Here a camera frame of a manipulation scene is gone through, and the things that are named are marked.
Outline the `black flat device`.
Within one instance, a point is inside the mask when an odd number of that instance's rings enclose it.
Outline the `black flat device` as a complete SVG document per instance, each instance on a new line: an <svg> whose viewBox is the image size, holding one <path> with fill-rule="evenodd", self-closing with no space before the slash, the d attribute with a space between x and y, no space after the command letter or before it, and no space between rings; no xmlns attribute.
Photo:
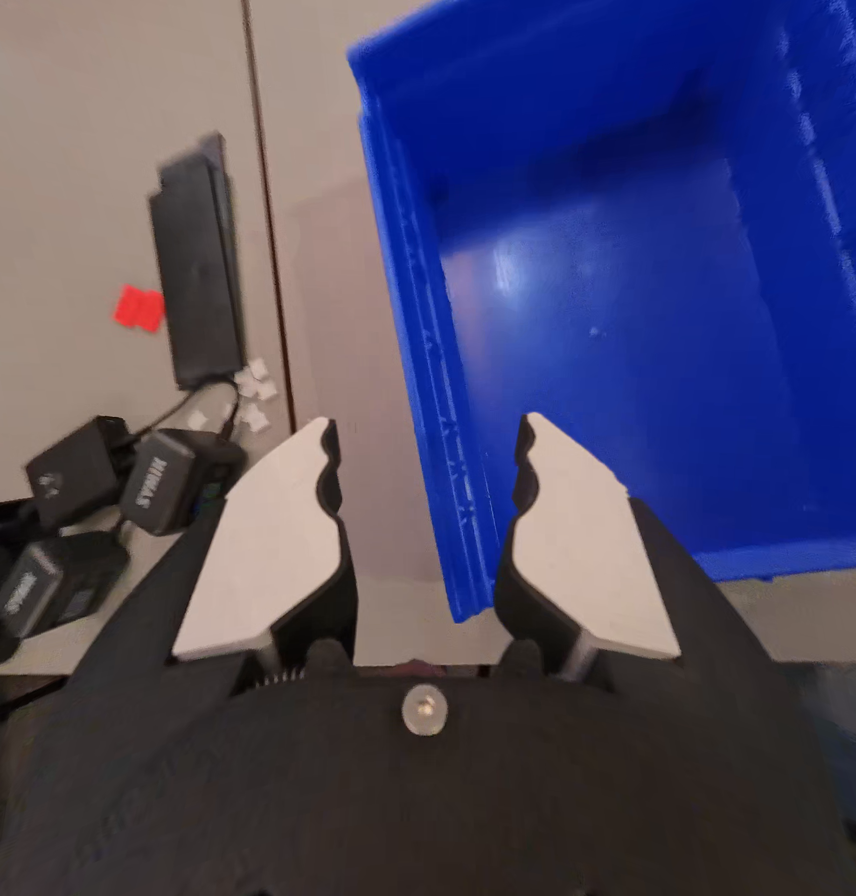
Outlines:
<svg viewBox="0 0 856 896"><path fill-rule="evenodd" d="M204 136L158 170L148 196L177 387L190 392L246 361L232 182L223 136Z"/></svg>

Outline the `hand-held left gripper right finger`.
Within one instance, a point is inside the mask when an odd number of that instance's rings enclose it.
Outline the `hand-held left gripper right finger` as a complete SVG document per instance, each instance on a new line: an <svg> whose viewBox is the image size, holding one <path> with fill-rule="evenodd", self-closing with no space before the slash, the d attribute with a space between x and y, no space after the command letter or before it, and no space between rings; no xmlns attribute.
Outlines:
<svg viewBox="0 0 856 896"><path fill-rule="evenodd" d="M495 612L543 673L585 679L604 651L674 661L681 649L629 494L615 474L537 412L523 415Z"/></svg>

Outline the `blue plastic bin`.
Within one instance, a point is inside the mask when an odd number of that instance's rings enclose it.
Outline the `blue plastic bin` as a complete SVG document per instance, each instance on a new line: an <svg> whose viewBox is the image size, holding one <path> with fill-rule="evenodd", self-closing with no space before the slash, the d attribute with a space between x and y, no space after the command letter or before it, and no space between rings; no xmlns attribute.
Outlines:
<svg viewBox="0 0 856 896"><path fill-rule="evenodd" d="M437 2L347 59L455 622L529 412L715 581L856 568L856 2Z"/></svg>

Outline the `pile of white paper scraps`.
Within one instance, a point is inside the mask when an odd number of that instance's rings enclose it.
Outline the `pile of white paper scraps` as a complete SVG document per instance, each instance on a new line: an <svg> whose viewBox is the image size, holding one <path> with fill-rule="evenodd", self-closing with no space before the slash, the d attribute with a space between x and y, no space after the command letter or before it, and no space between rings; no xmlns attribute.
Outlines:
<svg viewBox="0 0 856 896"><path fill-rule="evenodd" d="M239 371L222 375L216 383L232 387L233 398L223 412L220 433L223 438L234 435L239 427L252 434L270 428L265 405L278 398L277 382L263 357L255 357Z"/></svg>

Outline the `person's blue jeans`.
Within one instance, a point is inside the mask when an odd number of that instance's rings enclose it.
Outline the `person's blue jeans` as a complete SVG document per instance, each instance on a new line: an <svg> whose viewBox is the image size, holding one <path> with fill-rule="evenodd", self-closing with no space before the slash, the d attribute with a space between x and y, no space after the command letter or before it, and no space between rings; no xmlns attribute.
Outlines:
<svg viewBox="0 0 856 896"><path fill-rule="evenodd" d="M787 662L779 667L814 725L843 827L856 844L856 663Z"/></svg>

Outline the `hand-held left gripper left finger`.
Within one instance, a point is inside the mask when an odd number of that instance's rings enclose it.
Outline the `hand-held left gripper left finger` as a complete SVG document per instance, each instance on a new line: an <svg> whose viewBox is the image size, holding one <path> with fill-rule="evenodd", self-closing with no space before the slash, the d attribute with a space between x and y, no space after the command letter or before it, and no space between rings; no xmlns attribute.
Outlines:
<svg viewBox="0 0 856 896"><path fill-rule="evenodd" d="M352 666L358 594L340 518L339 437L312 420L232 487L173 644L192 661Z"/></svg>

